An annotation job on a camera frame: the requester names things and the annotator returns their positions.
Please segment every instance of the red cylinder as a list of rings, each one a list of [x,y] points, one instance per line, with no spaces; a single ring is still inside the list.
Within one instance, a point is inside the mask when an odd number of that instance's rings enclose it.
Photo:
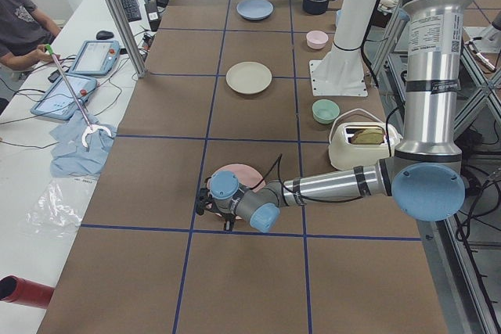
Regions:
[[[10,275],[0,281],[0,301],[44,308],[50,303],[54,288]]]

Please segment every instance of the blue plate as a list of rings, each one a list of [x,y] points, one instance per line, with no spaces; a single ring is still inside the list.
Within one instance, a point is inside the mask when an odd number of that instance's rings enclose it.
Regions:
[[[273,12],[273,4],[267,0],[243,0],[236,11],[246,20],[263,20]]]

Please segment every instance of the white desk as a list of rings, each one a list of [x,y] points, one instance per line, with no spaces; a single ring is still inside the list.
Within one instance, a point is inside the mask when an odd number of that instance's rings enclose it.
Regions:
[[[141,26],[149,29],[144,7],[139,0],[142,19],[131,23],[133,34],[142,31]],[[86,39],[94,39],[100,30],[113,31],[115,39],[121,41],[117,28],[111,18],[104,0],[84,0],[69,19],[58,38],[52,44],[55,53],[61,56],[76,54]],[[47,76],[54,71],[51,64],[34,72],[22,88],[45,90],[50,82]],[[100,122],[117,126],[124,115],[128,101],[135,86],[135,71],[127,62],[114,75],[112,82],[123,92],[118,101],[98,116]],[[114,101],[118,89],[110,84],[100,87],[88,103],[90,113],[98,113]],[[33,102],[22,95],[13,98],[0,123],[30,117]],[[0,125],[0,137],[5,142],[21,145],[48,145],[54,142],[49,132],[60,122],[38,117],[21,122]],[[26,149],[0,143],[0,278],[18,275],[49,286],[55,286],[70,252],[74,236],[49,238],[42,235],[25,235],[20,222],[25,221],[26,213],[37,202],[52,177],[49,165],[52,160],[47,149]],[[0,303],[0,332],[31,334],[35,333],[45,314],[45,310],[23,307],[12,303]]]

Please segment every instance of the hand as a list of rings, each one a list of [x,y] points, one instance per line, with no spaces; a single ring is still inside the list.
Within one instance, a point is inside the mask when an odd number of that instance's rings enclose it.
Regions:
[[[51,63],[53,62],[52,57],[45,53],[45,45],[38,45],[36,50],[35,50],[35,56],[38,60],[41,60],[42,62],[46,63]]]

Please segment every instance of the man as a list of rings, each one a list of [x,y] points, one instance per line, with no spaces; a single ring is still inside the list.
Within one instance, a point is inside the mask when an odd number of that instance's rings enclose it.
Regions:
[[[45,53],[61,29],[31,0],[0,0],[0,63],[11,70],[52,62]]]

